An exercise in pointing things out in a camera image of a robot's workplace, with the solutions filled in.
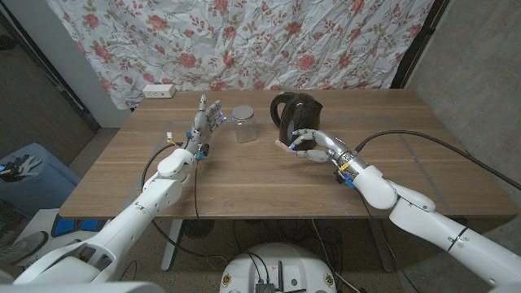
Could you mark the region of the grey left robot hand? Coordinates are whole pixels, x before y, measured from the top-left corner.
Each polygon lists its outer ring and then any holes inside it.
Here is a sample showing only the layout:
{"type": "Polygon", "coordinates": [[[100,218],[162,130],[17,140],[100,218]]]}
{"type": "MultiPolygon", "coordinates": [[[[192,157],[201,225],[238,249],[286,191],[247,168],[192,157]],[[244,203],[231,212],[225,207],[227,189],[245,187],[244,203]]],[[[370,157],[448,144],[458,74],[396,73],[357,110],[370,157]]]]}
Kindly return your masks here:
{"type": "Polygon", "coordinates": [[[221,110],[221,101],[217,100],[210,106],[207,105],[207,97],[201,95],[199,110],[195,114],[190,135],[183,143],[182,148],[189,151],[194,157],[199,158],[208,154],[209,142],[217,128],[226,121],[221,110]]]}

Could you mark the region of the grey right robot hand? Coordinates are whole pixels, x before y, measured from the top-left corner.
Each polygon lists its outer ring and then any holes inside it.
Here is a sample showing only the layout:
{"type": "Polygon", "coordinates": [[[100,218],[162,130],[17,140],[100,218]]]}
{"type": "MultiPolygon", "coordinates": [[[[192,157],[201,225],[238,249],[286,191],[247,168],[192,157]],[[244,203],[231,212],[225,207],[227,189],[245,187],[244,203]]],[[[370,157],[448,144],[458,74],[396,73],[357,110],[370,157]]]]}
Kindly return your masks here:
{"type": "Polygon", "coordinates": [[[359,172],[368,167],[355,151],[351,151],[339,138],[316,129],[298,129],[292,132],[297,136],[296,140],[288,147],[290,153],[298,157],[304,157],[313,162],[331,162],[337,170],[335,175],[339,182],[345,182],[354,188],[354,180],[359,172]],[[296,148],[307,141],[314,141],[319,146],[325,147],[325,151],[307,150],[298,151],[296,148]]]}

